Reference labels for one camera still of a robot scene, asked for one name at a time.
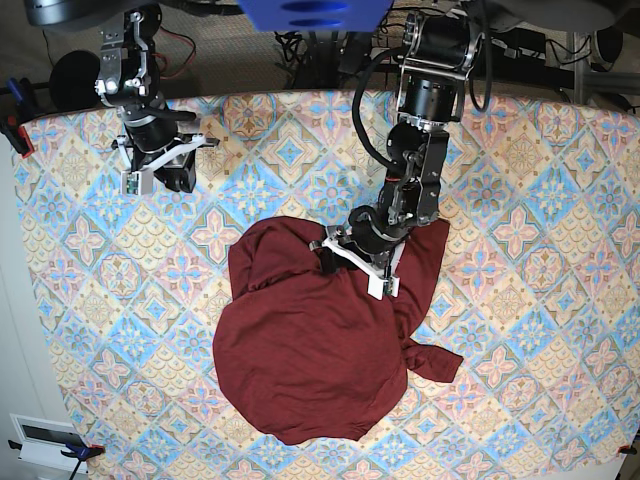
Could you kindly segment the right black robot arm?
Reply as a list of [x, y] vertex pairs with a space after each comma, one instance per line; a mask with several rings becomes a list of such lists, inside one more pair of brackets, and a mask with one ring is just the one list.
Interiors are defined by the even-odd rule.
[[150, 194], [155, 181], [174, 192], [192, 192], [195, 151], [205, 143], [202, 135], [179, 130], [196, 114], [171, 109], [159, 89], [154, 36], [161, 22], [160, 7], [149, 4], [116, 15], [101, 30], [95, 90], [124, 125], [112, 148], [125, 165], [120, 189], [126, 195]]

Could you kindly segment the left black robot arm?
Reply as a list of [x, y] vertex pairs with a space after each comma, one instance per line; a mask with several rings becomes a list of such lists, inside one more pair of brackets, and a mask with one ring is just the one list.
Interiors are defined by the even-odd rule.
[[[412, 230], [439, 216], [441, 174], [449, 134], [461, 120], [465, 84], [477, 56], [492, 64], [491, 30], [485, 2], [456, 7], [440, 16], [408, 15], [403, 44], [371, 60], [352, 102], [352, 122], [371, 158], [386, 170], [375, 205], [353, 209], [345, 226], [329, 226], [311, 243], [323, 268], [361, 269], [383, 280], [392, 276], [401, 248]], [[380, 153], [361, 119], [361, 101], [370, 76], [385, 60], [399, 62], [396, 119]]]

